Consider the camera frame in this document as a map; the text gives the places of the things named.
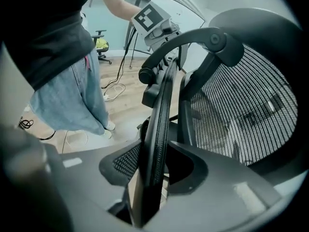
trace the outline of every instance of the wooden floor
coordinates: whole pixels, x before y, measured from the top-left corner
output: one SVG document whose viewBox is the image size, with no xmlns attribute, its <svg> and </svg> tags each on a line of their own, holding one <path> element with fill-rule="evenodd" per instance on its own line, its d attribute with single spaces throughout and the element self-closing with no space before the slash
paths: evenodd
<svg viewBox="0 0 309 232">
<path fill-rule="evenodd" d="M 100 62 L 101 86 L 107 85 L 110 80 L 113 80 L 118 73 L 118 69 L 122 58 L 110 58 L 112 65 L 107 62 Z M 111 120 L 116 124 L 116 130 L 112 132 L 113 137 L 108 141 L 101 140 L 99 136 L 89 132 L 67 132 L 57 131 L 54 137 L 50 140 L 43 141 L 56 146 L 59 153 L 68 153 L 72 151 L 89 150 L 108 145 L 114 145 L 133 139 L 136 136 L 136 127 L 142 123 L 150 114 L 151 108 L 142 105 L 141 100 L 146 85 L 142 84 L 138 78 L 138 72 L 145 58 L 134 58 L 132 69 L 129 68 L 131 58 L 125 60 L 124 73 L 119 83 L 126 86 L 125 91 L 114 101 L 106 102 L 107 110 L 109 111 Z M 170 116 L 178 113 L 178 95 L 180 82 L 183 77 L 183 72 L 179 72 L 174 84 Z M 109 97 L 114 97 L 116 92 L 114 88 L 107 90 L 106 94 Z M 54 131 L 41 122 L 31 111 L 24 112 L 24 119 L 33 119 L 33 126 L 27 130 L 39 138 L 46 138 Z M 78 138 L 78 146 L 73 147 L 67 143 L 69 138 Z"/>
</svg>

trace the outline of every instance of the black t-shirt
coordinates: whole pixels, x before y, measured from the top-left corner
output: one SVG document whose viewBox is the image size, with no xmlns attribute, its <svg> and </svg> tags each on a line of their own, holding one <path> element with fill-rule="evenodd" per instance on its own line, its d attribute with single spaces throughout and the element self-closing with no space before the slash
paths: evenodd
<svg viewBox="0 0 309 232">
<path fill-rule="evenodd" d="M 79 61 L 95 47 L 82 27 L 87 0 L 7 0 L 4 43 L 34 90 Z"/>
</svg>

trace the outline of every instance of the black mesh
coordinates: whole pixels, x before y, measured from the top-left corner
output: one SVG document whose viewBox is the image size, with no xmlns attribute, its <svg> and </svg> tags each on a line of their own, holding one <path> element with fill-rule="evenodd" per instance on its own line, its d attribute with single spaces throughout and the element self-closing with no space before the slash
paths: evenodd
<svg viewBox="0 0 309 232">
<path fill-rule="evenodd" d="M 197 146 L 246 165 L 280 148 L 297 120 L 284 76 L 247 46 L 237 66 L 218 68 L 191 99 L 191 109 Z"/>
<path fill-rule="evenodd" d="M 131 179 L 137 170 L 140 154 L 140 144 L 116 158 L 112 164 L 120 173 Z"/>
</svg>

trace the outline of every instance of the white sneaker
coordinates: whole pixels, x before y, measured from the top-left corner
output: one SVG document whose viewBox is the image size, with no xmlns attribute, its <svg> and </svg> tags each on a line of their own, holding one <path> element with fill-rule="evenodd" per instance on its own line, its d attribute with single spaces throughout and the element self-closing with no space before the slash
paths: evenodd
<svg viewBox="0 0 309 232">
<path fill-rule="evenodd" d="M 108 121 L 108 123 L 107 123 L 107 126 L 105 127 L 105 129 L 106 130 L 108 130 L 108 131 L 113 131 L 113 130 L 115 130 L 115 124 L 114 123 L 112 123 L 110 120 Z"/>
<path fill-rule="evenodd" d="M 112 137 L 112 133 L 108 130 L 105 130 L 105 133 L 101 135 L 102 138 L 110 139 Z"/>
</svg>

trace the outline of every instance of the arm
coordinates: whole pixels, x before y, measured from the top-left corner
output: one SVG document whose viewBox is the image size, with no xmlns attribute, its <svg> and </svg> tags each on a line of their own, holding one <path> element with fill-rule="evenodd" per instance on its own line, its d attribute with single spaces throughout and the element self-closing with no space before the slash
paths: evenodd
<svg viewBox="0 0 309 232">
<path fill-rule="evenodd" d="M 124 20 L 130 21 L 131 18 L 140 11 L 140 8 L 126 2 L 125 0 L 104 0 L 109 11 Z"/>
</svg>

